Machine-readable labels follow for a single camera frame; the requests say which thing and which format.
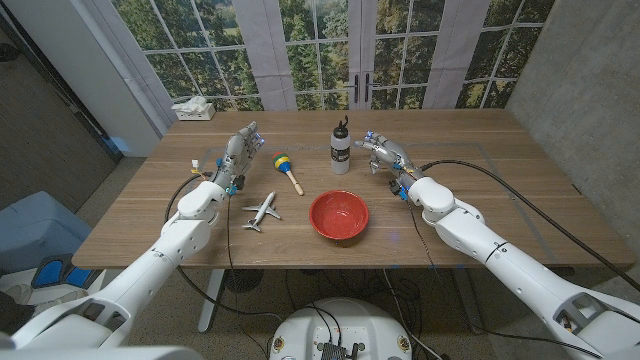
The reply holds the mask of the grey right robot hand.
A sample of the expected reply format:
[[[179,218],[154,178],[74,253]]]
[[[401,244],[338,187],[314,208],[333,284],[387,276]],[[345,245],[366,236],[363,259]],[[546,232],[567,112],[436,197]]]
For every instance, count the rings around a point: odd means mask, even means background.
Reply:
[[[411,186],[424,177],[404,149],[382,134],[368,131],[363,140],[354,142],[354,146],[371,152],[369,166],[372,174],[376,174],[382,167],[390,170],[395,177],[389,182],[390,190],[404,201],[409,198]]]

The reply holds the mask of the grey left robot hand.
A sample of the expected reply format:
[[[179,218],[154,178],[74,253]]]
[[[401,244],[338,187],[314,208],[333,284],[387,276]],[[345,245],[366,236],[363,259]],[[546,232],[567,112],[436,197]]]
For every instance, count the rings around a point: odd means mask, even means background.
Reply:
[[[234,195],[237,190],[244,188],[251,161],[263,144],[264,139],[258,133],[256,122],[251,122],[230,137],[211,180],[215,185],[217,201],[223,201],[228,195]]]

